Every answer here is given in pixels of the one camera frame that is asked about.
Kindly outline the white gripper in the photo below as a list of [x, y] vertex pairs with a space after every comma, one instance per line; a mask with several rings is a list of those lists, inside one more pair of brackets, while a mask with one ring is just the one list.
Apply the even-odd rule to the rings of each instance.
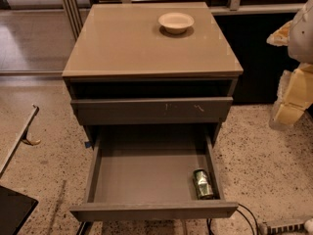
[[[288, 46], [291, 22], [283, 24], [269, 35], [266, 42], [273, 46]], [[285, 70], [280, 78], [272, 120], [294, 125], [313, 104], [313, 65], [301, 63], [294, 71]]]

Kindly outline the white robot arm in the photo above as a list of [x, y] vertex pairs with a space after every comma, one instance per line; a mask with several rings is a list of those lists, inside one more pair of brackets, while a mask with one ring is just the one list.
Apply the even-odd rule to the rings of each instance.
[[294, 71], [283, 72], [270, 120], [273, 128], [293, 126], [313, 104], [313, 0], [308, 0], [266, 42], [287, 46], [289, 56], [299, 62]]

